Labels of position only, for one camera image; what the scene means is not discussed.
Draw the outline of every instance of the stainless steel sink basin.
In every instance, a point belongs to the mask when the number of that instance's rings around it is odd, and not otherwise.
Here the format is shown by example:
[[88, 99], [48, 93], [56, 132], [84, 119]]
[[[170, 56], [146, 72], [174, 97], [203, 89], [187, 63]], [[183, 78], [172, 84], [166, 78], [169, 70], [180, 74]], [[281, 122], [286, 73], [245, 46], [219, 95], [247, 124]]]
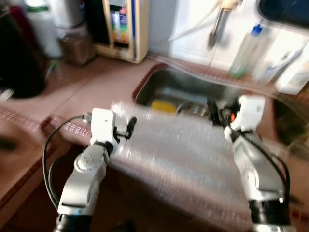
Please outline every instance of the stainless steel sink basin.
[[178, 107], [183, 102], [207, 104], [232, 102], [243, 90], [215, 84], [206, 78], [194, 77], [188, 73], [167, 67], [154, 71], [136, 95], [135, 102], [151, 106], [154, 100], [170, 102]]

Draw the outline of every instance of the black cable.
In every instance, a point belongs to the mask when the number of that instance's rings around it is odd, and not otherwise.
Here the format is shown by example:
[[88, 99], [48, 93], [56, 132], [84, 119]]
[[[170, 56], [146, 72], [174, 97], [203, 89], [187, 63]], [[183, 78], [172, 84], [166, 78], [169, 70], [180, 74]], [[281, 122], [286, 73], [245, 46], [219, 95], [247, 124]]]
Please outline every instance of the black cable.
[[[259, 146], [258, 144], [256, 144], [253, 140], [251, 140], [250, 138], [238, 133], [237, 131], [235, 131], [234, 129], [231, 128], [231, 126], [225, 121], [223, 115], [222, 115], [222, 111], [223, 109], [219, 110], [219, 117], [222, 118], [223, 120], [223, 124], [226, 127], [229, 127], [229, 129], [231, 130], [231, 132], [233, 134], [235, 134], [238, 137], [242, 137], [245, 140], [247, 140], [249, 143], [251, 143], [253, 146], [255, 146], [256, 149], [258, 149], [264, 156], [265, 158], [270, 162], [270, 164], [275, 168], [276, 172], [278, 173], [282, 183], [283, 183], [283, 187], [284, 187], [284, 195], [285, 195], [285, 200], [286, 200], [286, 204], [289, 204], [289, 196], [290, 196], [290, 175], [289, 175], [289, 170], [287, 169], [286, 165], [284, 164], [284, 161], [279, 159], [279, 157], [276, 157], [274, 155], [271, 154], [271, 156], [268, 154], [268, 152], [266, 152], [261, 146]], [[277, 158], [280, 162], [282, 162], [284, 171], [285, 171], [285, 175], [286, 178], [284, 178], [282, 171], [279, 169], [279, 167], [275, 164], [275, 162], [273, 161], [272, 157]]]
[[51, 187], [49, 186], [49, 182], [48, 182], [48, 175], [47, 175], [47, 165], [46, 165], [46, 153], [47, 153], [47, 147], [48, 144], [50, 143], [50, 141], [52, 140], [53, 136], [61, 129], [61, 127], [63, 127], [65, 124], [67, 124], [68, 122], [74, 120], [74, 119], [83, 119], [84, 115], [82, 116], [75, 116], [72, 117], [68, 120], [66, 120], [65, 122], [61, 123], [56, 129], [54, 129], [54, 131], [48, 136], [45, 146], [44, 146], [44, 150], [43, 150], [43, 157], [42, 157], [42, 165], [43, 165], [43, 177], [44, 177], [44, 182], [45, 182], [45, 186], [46, 186], [46, 190], [48, 193], [48, 196], [50, 198], [50, 200], [52, 201], [54, 207], [56, 208], [56, 210], [58, 209], [58, 204], [59, 204], [59, 200], [57, 201], [57, 199], [55, 199], [54, 195], [56, 195], [54, 191], [54, 189], [51, 189]]

